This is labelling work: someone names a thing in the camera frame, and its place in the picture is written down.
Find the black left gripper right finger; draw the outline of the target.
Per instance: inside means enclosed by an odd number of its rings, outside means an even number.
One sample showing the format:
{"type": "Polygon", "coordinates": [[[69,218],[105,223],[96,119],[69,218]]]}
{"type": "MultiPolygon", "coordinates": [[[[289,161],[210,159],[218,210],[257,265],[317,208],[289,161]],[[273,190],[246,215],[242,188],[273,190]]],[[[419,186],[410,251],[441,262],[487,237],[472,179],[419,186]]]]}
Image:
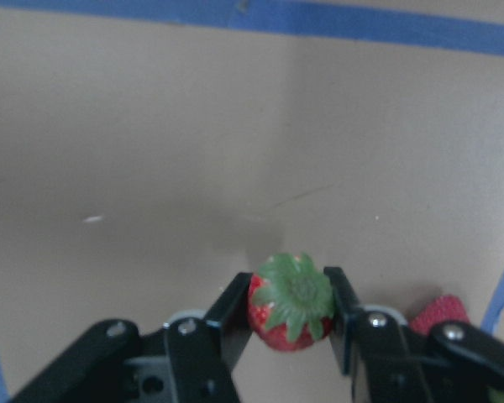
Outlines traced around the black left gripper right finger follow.
{"type": "Polygon", "coordinates": [[[339,267],[329,341],[354,402],[504,402],[504,343],[473,325],[444,321],[426,336],[387,306],[365,305],[339,267]]]}

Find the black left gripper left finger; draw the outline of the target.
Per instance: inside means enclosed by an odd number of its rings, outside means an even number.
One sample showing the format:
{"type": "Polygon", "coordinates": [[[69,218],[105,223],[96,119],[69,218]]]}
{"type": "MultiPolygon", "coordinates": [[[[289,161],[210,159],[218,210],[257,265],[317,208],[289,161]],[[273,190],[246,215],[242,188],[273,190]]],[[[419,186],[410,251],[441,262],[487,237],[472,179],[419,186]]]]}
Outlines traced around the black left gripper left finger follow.
{"type": "Polygon", "coordinates": [[[206,313],[180,313],[147,335],[124,319],[89,327],[13,402],[239,402],[232,372],[249,341],[239,273],[206,313]]]}

